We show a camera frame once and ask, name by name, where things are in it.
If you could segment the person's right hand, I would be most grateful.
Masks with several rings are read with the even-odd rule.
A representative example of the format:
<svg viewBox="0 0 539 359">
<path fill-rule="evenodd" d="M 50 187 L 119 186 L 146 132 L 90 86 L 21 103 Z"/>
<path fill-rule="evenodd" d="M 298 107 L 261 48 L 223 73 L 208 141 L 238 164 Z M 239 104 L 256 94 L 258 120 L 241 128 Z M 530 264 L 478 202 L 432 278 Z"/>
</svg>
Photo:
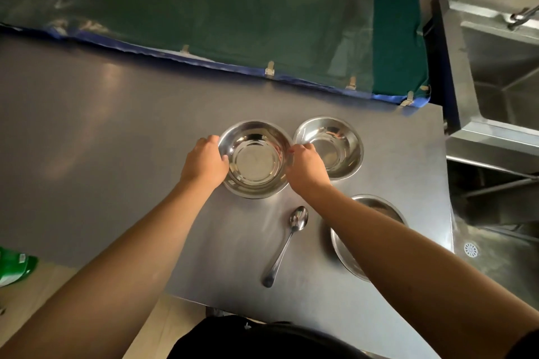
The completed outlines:
<svg viewBox="0 0 539 359">
<path fill-rule="evenodd" d="M 287 180 L 300 197 L 308 199 L 317 190 L 332 185 L 326 167 L 313 144 L 295 144 L 289 151 L 295 152 L 295 174 Z"/>
</svg>

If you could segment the person's left hand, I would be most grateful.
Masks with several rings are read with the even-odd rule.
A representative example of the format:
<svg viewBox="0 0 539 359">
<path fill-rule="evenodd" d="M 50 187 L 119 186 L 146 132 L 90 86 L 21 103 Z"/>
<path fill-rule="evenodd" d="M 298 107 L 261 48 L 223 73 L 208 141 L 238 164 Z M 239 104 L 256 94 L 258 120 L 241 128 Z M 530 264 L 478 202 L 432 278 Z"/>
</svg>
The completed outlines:
<svg viewBox="0 0 539 359">
<path fill-rule="evenodd" d="M 218 176 L 218 162 L 221 160 L 219 136 L 200 138 L 188 153 L 181 172 L 180 183 L 214 191 L 226 176 Z"/>
</svg>

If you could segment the large steel bowl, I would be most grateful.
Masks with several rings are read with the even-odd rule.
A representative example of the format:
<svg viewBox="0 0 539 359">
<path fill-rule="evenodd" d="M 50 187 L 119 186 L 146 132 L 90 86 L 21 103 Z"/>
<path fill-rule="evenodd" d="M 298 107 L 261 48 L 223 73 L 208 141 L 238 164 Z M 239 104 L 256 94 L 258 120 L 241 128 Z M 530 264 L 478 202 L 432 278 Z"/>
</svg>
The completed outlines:
<svg viewBox="0 0 539 359">
<path fill-rule="evenodd" d="M 292 139 L 278 125 L 246 120 L 229 127 L 218 141 L 221 155 L 229 159 L 223 185 L 245 199 L 265 199 L 288 186 L 285 164 Z"/>
</svg>

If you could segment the person's right forearm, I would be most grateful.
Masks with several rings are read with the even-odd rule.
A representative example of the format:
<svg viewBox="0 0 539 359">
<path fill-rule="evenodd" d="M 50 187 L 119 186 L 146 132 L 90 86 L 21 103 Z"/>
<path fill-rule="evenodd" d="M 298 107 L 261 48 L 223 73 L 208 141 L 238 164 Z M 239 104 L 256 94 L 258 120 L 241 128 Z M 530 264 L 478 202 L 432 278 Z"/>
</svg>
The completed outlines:
<svg viewBox="0 0 539 359">
<path fill-rule="evenodd" d="M 304 200 L 321 216 L 334 191 Z M 396 284 L 372 284 L 441 359 L 539 359 L 539 311 L 420 233 L 402 236 Z"/>
</svg>

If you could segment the person's left forearm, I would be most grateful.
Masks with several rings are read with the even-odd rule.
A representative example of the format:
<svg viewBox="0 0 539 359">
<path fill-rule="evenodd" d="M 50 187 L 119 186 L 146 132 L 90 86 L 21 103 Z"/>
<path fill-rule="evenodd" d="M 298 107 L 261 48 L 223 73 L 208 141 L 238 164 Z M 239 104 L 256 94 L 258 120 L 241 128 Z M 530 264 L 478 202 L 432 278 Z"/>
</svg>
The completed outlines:
<svg viewBox="0 0 539 359">
<path fill-rule="evenodd" d="M 122 359 L 218 186 L 202 179 L 181 181 L 59 288 L 0 347 L 0 359 Z"/>
</svg>

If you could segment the small steel bowl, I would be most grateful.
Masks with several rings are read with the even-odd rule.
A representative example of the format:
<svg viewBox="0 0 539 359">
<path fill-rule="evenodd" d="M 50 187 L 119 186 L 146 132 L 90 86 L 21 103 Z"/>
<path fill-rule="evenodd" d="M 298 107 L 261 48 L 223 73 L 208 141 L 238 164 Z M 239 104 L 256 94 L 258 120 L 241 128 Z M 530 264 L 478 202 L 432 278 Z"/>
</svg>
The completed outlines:
<svg viewBox="0 0 539 359">
<path fill-rule="evenodd" d="M 353 176 L 363 162 L 364 147 L 358 132 L 335 117 L 320 116 L 304 121 L 296 129 L 293 142 L 312 144 L 332 181 Z"/>
</svg>

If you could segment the steel spoon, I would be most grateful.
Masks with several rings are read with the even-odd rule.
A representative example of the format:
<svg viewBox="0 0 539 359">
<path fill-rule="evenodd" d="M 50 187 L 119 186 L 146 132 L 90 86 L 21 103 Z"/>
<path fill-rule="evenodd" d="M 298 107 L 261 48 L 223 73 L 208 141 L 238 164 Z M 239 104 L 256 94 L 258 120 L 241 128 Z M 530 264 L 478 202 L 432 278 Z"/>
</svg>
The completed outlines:
<svg viewBox="0 0 539 359">
<path fill-rule="evenodd" d="M 286 239 L 286 242 L 284 246 L 282 247 L 278 257 L 274 261 L 272 267 L 268 270 L 266 275 L 264 276 L 262 280 L 262 285 L 265 288 L 271 288 L 274 284 L 274 281 L 277 277 L 277 274 L 279 272 L 279 268 L 281 266 L 282 260 L 286 254 L 287 248 L 291 242 L 292 236 L 294 233 L 297 233 L 298 231 L 301 231 L 305 228 L 305 226 L 308 223 L 308 210 L 306 206 L 299 206 L 297 207 L 290 215 L 289 217 L 289 227 L 290 227 L 290 233 Z"/>
</svg>

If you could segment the blue tarp edge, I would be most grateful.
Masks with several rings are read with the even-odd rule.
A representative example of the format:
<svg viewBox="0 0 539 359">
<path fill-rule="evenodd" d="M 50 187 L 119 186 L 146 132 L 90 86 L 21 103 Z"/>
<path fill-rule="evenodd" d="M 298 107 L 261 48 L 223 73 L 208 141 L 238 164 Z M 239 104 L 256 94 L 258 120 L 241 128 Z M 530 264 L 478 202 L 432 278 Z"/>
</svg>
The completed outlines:
<svg viewBox="0 0 539 359">
<path fill-rule="evenodd" d="M 96 45 L 98 47 L 121 51 L 124 53 L 144 55 L 144 56 L 154 57 L 158 59 L 170 60 L 177 63 L 184 63 L 184 64 L 193 65 L 197 67 L 231 72 L 231 73 L 236 73 L 236 74 L 242 74 L 246 76 L 253 76 L 257 78 L 272 79 L 277 82 L 283 82 L 290 85 L 301 86 L 303 88 L 307 88 L 311 90 L 324 91 L 324 92 L 328 92 L 328 93 L 332 93 L 332 94 L 340 95 L 340 96 L 375 100 L 378 102 L 385 102 L 385 103 L 395 104 L 399 106 L 401 102 L 405 99 L 405 97 L 407 96 L 407 93 L 405 96 L 391 96 L 391 95 L 375 94 L 374 92 L 346 90 L 345 88 L 342 89 L 342 88 L 328 86 L 328 85 L 324 85 L 320 83 L 309 82 L 304 79 L 294 78 L 292 76 L 284 75 L 281 73 L 277 73 L 276 75 L 274 75 L 273 78 L 266 78 L 265 77 L 266 67 L 265 68 L 250 68 L 250 67 L 245 67 L 245 66 L 215 62 L 212 60 L 201 58 L 199 56 L 194 56 L 192 54 L 184 55 L 184 54 L 181 54 L 179 51 L 148 48 L 148 47 L 144 47 L 144 46 L 140 46 L 140 45 L 136 45 L 132 43 L 122 42 L 114 38 L 97 35 L 97 34 L 94 34 L 85 30 L 75 30 L 74 32 L 71 32 L 71 33 L 65 33 L 63 29 L 57 30 L 54 27 L 46 27 L 43 30 L 43 29 L 33 29 L 33 28 L 25 28 L 25 27 L 20 27 L 20 26 L 13 26 L 10 24 L 5 24 L 5 23 L 0 22 L 0 31 L 3 31 L 3 30 L 17 31 L 17 32 L 21 32 L 22 34 L 33 35 L 33 36 L 50 37 L 50 38 L 55 38 L 57 40 L 70 40 L 74 42 L 87 43 L 90 45 Z M 431 89 L 429 86 L 427 86 L 427 90 L 424 92 L 420 92 L 419 89 L 414 92 L 414 103 L 411 105 L 411 107 L 419 109 L 426 106 L 430 101 L 431 101 Z"/>
</svg>

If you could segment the shallow steel bowl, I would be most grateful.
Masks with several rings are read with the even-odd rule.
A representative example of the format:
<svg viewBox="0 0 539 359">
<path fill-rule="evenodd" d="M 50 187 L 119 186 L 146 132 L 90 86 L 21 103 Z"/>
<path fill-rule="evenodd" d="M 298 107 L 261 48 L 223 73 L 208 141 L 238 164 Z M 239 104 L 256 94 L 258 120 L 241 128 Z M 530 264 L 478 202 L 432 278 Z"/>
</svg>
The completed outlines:
<svg viewBox="0 0 539 359">
<path fill-rule="evenodd" d="M 398 248 L 396 241 L 403 239 L 402 235 L 408 232 L 408 226 L 393 204 L 376 195 L 347 197 L 334 191 L 321 216 L 366 280 L 377 288 L 382 280 L 396 284 L 391 276 L 399 262 L 395 256 Z"/>
</svg>

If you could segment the green cloth cover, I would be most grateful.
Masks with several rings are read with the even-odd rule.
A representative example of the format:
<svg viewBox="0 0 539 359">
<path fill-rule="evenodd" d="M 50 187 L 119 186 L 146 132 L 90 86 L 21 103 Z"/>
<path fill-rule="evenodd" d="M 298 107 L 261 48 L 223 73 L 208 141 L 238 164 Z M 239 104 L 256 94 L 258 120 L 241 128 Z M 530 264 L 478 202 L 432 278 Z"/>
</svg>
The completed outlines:
<svg viewBox="0 0 539 359">
<path fill-rule="evenodd" d="M 0 0 L 0 22 L 405 96 L 429 86 L 419 0 Z"/>
</svg>

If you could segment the person's black clothing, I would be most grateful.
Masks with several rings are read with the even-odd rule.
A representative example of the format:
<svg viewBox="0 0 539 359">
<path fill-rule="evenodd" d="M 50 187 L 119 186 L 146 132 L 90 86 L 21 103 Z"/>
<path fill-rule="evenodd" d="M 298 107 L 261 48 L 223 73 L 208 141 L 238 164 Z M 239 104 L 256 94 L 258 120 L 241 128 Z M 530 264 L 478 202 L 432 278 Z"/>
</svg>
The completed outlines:
<svg viewBox="0 0 539 359">
<path fill-rule="evenodd" d="M 371 359 L 332 335 L 281 321 L 208 316 L 173 345 L 166 359 Z"/>
</svg>

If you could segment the steel sink basin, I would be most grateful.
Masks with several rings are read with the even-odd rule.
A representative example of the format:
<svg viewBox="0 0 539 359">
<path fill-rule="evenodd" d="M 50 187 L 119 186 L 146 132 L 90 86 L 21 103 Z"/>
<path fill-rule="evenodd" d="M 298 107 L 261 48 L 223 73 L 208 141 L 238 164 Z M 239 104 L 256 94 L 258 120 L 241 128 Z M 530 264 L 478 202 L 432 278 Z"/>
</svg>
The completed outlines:
<svg viewBox="0 0 539 359">
<path fill-rule="evenodd" d="M 492 3 L 432 10 L 448 136 L 539 157 L 539 13 L 510 31 L 515 12 Z"/>
</svg>

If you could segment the green plastic bottle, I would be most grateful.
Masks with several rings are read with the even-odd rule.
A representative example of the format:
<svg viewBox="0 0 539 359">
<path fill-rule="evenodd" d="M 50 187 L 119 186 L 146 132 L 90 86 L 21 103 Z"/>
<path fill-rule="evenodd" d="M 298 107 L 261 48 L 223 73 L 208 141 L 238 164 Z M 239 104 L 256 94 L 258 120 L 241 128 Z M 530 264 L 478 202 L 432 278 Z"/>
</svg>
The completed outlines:
<svg viewBox="0 0 539 359">
<path fill-rule="evenodd" d="M 23 281 L 38 264 L 36 256 L 0 247 L 0 288 Z"/>
</svg>

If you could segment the steel faucet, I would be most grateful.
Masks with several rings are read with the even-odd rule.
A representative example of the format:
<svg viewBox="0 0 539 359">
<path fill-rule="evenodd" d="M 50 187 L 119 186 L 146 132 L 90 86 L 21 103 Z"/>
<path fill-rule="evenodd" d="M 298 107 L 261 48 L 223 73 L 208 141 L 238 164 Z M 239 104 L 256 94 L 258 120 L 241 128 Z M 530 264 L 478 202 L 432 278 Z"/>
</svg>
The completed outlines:
<svg viewBox="0 0 539 359">
<path fill-rule="evenodd" d="M 537 13 L 539 13 L 539 4 L 533 8 L 524 8 L 518 13 L 511 14 L 507 29 L 510 31 L 516 30 L 518 27 L 532 20 Z"/>
</svg>

